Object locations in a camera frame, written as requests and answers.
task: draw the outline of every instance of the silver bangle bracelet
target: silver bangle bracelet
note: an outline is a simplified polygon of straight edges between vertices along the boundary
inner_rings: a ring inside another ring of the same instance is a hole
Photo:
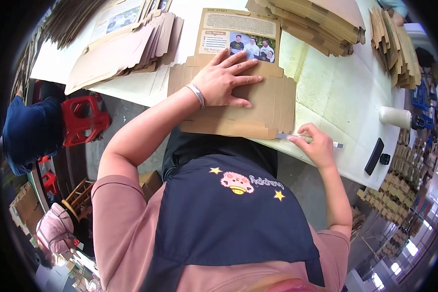
[[[199,103],[201,104],[201,108],[204,108],[204,97],[201,94],[201,91],[194,84],[190,83],[186,85],[189,89],[193,91],[193,93],[198,97]]]

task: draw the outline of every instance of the black smartphone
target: black smartphone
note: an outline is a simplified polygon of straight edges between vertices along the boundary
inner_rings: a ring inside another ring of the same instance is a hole
[[[371,175],[373,173],[374,167],[380,160],[380,156],[381,153],[383,152],[383,148],[384,148],[384,143],[381,140],[381,138],[378,138],[378,141],[376,142],[373,152],[371,153],[370,159],[368,160],[368,163],[365,166],[365,172],[368,173],[368,175]]]

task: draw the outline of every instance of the navy blue apron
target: navy blue apron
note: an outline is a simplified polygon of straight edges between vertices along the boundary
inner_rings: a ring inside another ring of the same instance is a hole
[[[141,292],[177,288],[185,265],[305,262],[324,287],[319,251],[291,190],[242,157],[207,155],[176,169],[159,210]]]

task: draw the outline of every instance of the yellow star print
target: yellow star print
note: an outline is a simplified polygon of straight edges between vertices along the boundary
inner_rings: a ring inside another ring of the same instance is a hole
[[[222,170],[220,170],[219,167],[216,167],[216,168],[210,167],[210,168],[211,168],[211,170],[209,172],[214,172],[215,174],[222,172]]]
[[[275,197],[276,199],[279,199],[279,201],[282,202],[282,198],[285,198],[285,196],[282,194],[281,191],[276,191],[276,190],[274,190],[274,191],[275,191],[275,193],[276,193],[276,195],[274,195],[274,197]]]

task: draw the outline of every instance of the pink jacket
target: pink jacket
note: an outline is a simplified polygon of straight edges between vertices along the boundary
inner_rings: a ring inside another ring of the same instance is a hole
[[[63,240],[64,238],[68,238],[66,234],[67,231],[73,233],[73,222],[67,211],[59,204],[53,203],[50,210],[42,217],[41,225],[37,225],[37,236],[44,246],[47,246],[47,243],[50,242],[49,249],[52,253],[61,254],[69,250]]]

